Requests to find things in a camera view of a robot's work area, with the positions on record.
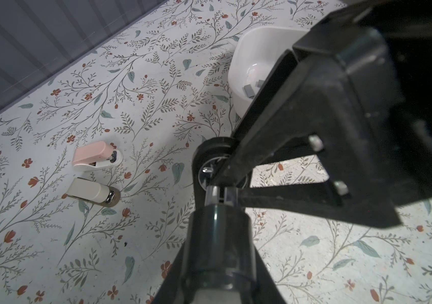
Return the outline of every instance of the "red flower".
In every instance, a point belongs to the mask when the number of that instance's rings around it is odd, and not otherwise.
[[[27,287],[28,287],[27,285],[24,285],[24,286],[20,287],[16,291],[16,294],[19,295],[19,296],[23,295],[25,293],[25,291],[27,290]]]
[[[57,89],[53,90],[52,93],[50,93],[50,95],[58,96],[59,93],[61,93],[61,90],[57,88]]]
[[[376,302],[380,301],[380,297],[374,289],[370,290],[370,293],[373,300],[375,300]]]
[[[33,178],[30,179],[29,181],[29,186],[30,188],[33,188],[35,185],[37,185],[38,183],[38,178],[36,176],[34,176]]]
[[[111,296],[111,300],[115,299],[115,295],[118,294],[118,291],[116,290],[116,286],[113,285],[113,291],[108,290],[108,296]]]
[[[349,288],[349,291],[353,291],[353,288],[356,284],[351,282],[351,279],[348,280],[347,284],[344,284],[344,288]]]
[[[29,168],[32,163],[33,163],[32,159],[24,160],[22,167]]]
[[[13,237],[15,236],[16,232],[13,230],[10,230],[5,235],[5,243],[11,243],[13,241]]]
[[[125,208],[125,209],[123,209],[123,211],[122,211],[122,216],[123,216],[123,217],[128,217],[128,216],[130,216],[130,208]]]
[[[169,273],[170,268],[172,268],[170,261],[167,261],[164,264],[160,265],[160,269],[162,269],[162,277],[164,279],[167,277],[167,274]]]
[[[34,302],[37,302],[37,301],[42,302],[44,294],[45,294],[45,291],[42,291],[42,293],[40,293],[40,290],[37,291],[37,293],[36,293],[37,297],[35,298]]]

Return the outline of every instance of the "white bowl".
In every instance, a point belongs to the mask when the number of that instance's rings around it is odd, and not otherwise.
[[[243,117],[253,99],[243,91],[251,85],[255,93],[258,80],[265,80],[282,53],[308,31],[279,26],[262,26],[241,36],[231,59],[228,83],[233,91],[234,109]]]

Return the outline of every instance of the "floral pattern surface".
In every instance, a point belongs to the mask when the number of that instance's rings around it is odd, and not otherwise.
[[[194,210],[191,157],[239,121],[227,72],[241,35],[310,28],[337,0],[170,0],[0,114],[0,303],[149,304]],[[79,173],[103,140],[114,168]],[[65,194],[74,177],[120,189],[103,208]],[[252,186],[319,182],[316,156],[255,168]],[[248,209],[288,303],[432,304],[432,200],[377,230]]]

